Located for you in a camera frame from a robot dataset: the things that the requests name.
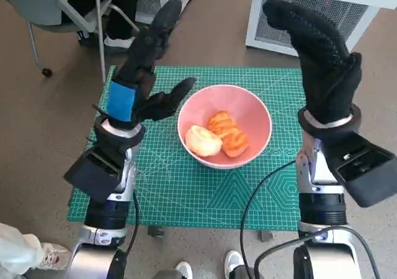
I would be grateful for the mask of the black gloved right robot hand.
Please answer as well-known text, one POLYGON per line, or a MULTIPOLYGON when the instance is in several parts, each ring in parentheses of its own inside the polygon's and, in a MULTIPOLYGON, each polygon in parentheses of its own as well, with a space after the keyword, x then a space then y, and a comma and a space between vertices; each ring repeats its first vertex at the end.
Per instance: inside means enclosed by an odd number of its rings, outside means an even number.
POLYGON ((318 11, 279 0, 266 1, 262 10, 272 28, 289 34, 298 53, 311 116, 323 125, 349 117, 362 55, 349 52, 336 25, 318 11))

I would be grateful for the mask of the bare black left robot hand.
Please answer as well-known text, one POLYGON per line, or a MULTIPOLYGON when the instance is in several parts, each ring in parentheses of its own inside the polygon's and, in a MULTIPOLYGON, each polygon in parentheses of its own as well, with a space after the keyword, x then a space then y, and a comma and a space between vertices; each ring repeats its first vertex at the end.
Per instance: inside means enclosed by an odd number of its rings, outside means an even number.
POLYGON ((196 78, 188 77, 171 92, 152 95, 156 82, 155 62, 169 46, 169 37, 182 10, 181 0, 168 0, 149 27, 141 29, 128 49, 128 58, 112 78, 106 116, 119 129, 131 130, 145 120, 163 120, 173 116, 196 78))

